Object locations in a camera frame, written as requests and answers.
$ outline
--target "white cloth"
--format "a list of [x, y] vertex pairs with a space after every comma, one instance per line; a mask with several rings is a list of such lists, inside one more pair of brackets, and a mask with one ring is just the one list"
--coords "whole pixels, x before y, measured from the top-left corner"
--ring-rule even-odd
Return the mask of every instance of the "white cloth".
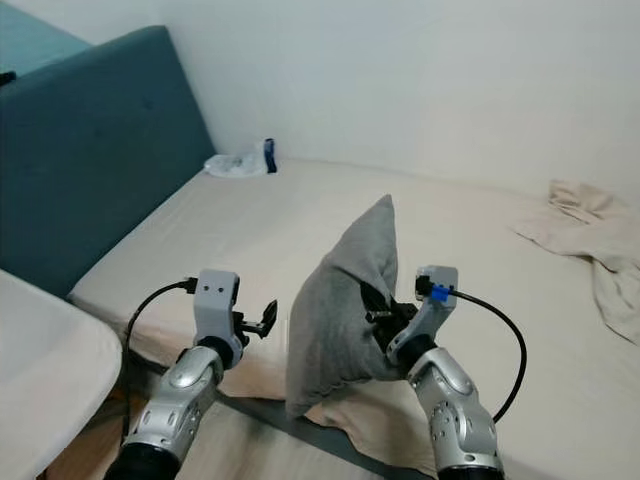
[[0, 477], [33, 479], [96, 412], [120, 372], [102, 322], [0, 270]]
[[579, 183], [552, 182], [549, 204], [514, 230], [558, 255], [587, 257], [605, 323], [640, 345], [640, 217], [613, 195]]
[[[640, 349], [607, 329], [584, 301], [585, 262], [549, 255], [509, 226], [539, 200], [327, 162], [280, 161], [277, 175], [242, 182], [196, 175], [76, 285], [72, 299], [122, 331], [155, 289], [202, 268], [236, 271], [236, 310], [257, 320], [274, 298], [278, 321], [253, 337], [221, 389], [283, 399], [288, 316], [300, 287], [347, 227], [383, 194], [393, 195], [398, 301], [415, 301], [416, 268], [452, 265], [459, 288], [495, 303], [518, 324], [529, 365], [498, 424], [507, 473], [517, 480], [634, 478], [640, 431]], [[169, 293], [140, 317], [133, 347], [172, 363], [193, 339], [193, 297]], [[513, 335], [490, 313], [458, 302], [438, 333], [496, 412], [518, 367]], [[433, 473], [428, 424], [406, 382], [369, 383], [310, 411], [345, 430], [384, 462]]]

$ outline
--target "black wire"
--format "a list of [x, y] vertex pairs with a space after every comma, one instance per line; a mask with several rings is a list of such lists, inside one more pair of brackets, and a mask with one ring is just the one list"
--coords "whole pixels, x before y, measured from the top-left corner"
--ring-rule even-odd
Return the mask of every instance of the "black wire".
[[507, 410], [509, 410], [509, 407], [515, 400], [516, 395], [518, 394], [518, 390], [520, 390], [520, 386], [522, 385], [522, 380], [524, 379], [524, 372], [527, 369], [527, 346], [524, 343], [524, 337], [522, 336], [522, 333], [520, 333], [520, 330], [518, 330], [518, 327], [516, 327], [516, 324], [513, 323], [509, 317], [507, 317], [504, 313], [502, 313], [490, 303], [487, 303], [484, 300], [480, 300], [479, 298], [473, 297], [471, 295], [467, 295], [466, 293], [458, 292], [457, 290], [450, 290], [449, 294], [453, 295], [454, 297], [467, 300], [468, 302], [475, 303], [476, 305], [480, 305], [481, 307], [484, 307], [490, 312], [496, 314], [502, 319], [502, 321], [504, 321], [504, 323], [507, 324], [507, 326], [511, 329], [511, 331], [516, 336], [516, 339], [518, 340], [518, 345], [520, 346], [520, 367], [518, 368], [518, 375], [516, 376], [516, 380], [513, 383], [513, 388], [511, 389], [509, 396], [500, 407], [500, 410], [498, 410], [498, 413], [493, 416], [493, 422], [498, 423], [498, 420], [500, 420], [504, 416], [504, 414], [507, 413]]
[[124, 387], [124, 402], [125, 402], [125, 412], [122, 416], [122, 434], [120, 435], [120, 445], [124, 444], [127, 435], [129, 435], [129, 424], [131, 422], [131, 385], [129, 379], [129, 344], [131, 343], [131, 332], [133, 331], [133, 326], [138, 320], [138, 317], [142, 313], [142, 310], [145, 309], [147, 305], [149, 305], [155, 298], [159, 297], [165, 292], [169, 290], [173, 290], [176, 288], [186, 288], [189, 289], [191, 285], [189, 280], [183, 280], [182, 282], [172, 283], [171, 285], [167, 285], [162, 287], [151, 295], [149, 295], [144, 302], [140, 304], [138, 309], [135, 311], [131, 320], [127, 324], [127, 330], [125, 334], [124, 346], [122, 348], [122, 383]]

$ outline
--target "beige blanket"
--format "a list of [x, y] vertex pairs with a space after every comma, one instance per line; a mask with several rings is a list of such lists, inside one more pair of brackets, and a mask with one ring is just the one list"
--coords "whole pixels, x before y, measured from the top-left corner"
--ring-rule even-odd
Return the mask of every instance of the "beige blanket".
[[549, 204], [552, 209], [514, 230], [550, 252], [588, 258], [605, 323], [640, 346], [640, 216], [581, 183], [551, 182]]

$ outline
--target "mattress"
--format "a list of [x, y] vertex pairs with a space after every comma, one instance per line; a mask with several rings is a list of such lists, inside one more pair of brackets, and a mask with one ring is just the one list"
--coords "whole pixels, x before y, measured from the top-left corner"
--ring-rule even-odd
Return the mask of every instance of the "mattress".
[[[396, 297], [413, 299], [417, 267], [455, 266], [459, 289], [503, 309], [527, 341], [524, 385], [498, 424], [507, 474], [634, 478], [640, 349], [602, 322], [587, 262], [554, 256], [510, 230], [544, 208], [540, 200], [327, 162], [282, 161], [280, 167], [276, 175], [243, 180], [196, 175], [103, 257], [71, 300], [122, 334], [153, 290], [203, 268], [233, 270], [241, 278], [236, 310], [247, 320], [259, 320], [273, 298], [280, 312], [271, 335], [252, 339], [242, 362], [226, 372], [221, 390], [282, 399], [287, 348], [295, 348], [287, 342], [295, 295], [350, 223], [390, 193], [399, 255]], [[193, 339], [192, 300], [175, 292], [151, 304], [136, 325], [134, 350], [173, 363]], [[519, 361], [507, 328], [458, 302], [438, 343], [474, 379], [483, 405], [497, 411]], [[358, 408], [351, 408], [354, 403]], [[378, 460], [434, 472], [427, 421], [406, 382], [349, 387], [308, 417], [345, 430], [359, 451]]]

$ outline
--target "bed frame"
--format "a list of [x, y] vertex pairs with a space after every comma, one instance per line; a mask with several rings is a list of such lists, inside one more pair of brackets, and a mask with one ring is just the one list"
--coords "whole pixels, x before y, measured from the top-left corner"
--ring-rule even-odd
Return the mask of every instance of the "bed frame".
[[[164, 27], [2, 87], [0, 115], [0, 268], [62, 298], [214, 154]], [[358, 453], [340, 430], [287, 420], [283, 402], [222, 401], [384, 478], [429, 478]]]

